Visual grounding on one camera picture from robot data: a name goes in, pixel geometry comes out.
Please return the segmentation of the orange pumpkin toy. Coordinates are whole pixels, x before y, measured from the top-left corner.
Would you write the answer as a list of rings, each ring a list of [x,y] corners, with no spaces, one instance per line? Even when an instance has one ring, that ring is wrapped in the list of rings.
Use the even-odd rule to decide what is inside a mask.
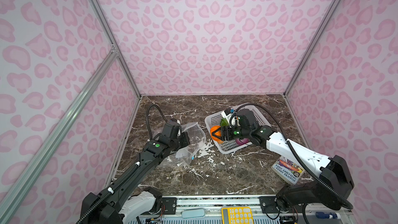
[[[212,128],[210,129],[210,136],[216,137],[222,140],[221,129],[217,131],[213,131]]]

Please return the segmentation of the clear zip top bag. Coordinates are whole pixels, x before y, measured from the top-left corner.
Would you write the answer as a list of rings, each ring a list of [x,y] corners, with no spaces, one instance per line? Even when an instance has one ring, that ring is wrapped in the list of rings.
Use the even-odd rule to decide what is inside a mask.
[[[197,152],[205,145],[206,135],[197,122],[183,124],[182,131],[187,132],[189,145],[172,153],[159,165],[161,168],[182,168],[190,165]]]

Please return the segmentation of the purple onion toy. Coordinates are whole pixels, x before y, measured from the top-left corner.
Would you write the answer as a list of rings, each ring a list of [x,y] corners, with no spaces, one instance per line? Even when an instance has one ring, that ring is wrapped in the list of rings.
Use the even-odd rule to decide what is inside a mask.
[[[238,146],[242,146],[249,143],[249,139],[236,139],[235,142]]]

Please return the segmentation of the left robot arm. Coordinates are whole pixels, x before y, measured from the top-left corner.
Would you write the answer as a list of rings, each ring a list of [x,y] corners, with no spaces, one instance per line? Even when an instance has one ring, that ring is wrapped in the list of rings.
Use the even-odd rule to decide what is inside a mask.
[[[146,143],[136,162],[116,181],[98,194],[89,193],[81,205],[79,224],[123,224],[144,213],[160,215],[162,193],[148,187],[140,195],[133,191],[146,175],[164,159],[190,144],[189,136],[176,119],[169,120],[153,139]]]

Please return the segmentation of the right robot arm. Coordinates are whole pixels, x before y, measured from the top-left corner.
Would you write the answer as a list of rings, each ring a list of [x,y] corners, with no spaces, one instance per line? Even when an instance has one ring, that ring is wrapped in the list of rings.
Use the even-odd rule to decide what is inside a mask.
[[[228,108],[215,118],[208,116],[206,126],[212,140],[218,144],[247,139],[252,145],[300,165],[313,178],[306,184],[282,187],[276,194],[275,207],[287,212],[296,205],[320,203],[335,211],[341,208],[352,210],[348,197],[354,189],[354,182],[346,160],[338,155],[322,155],[285,138],[282,131],[261,124],[259,114],[250,106],[244,104],[236,110]]]

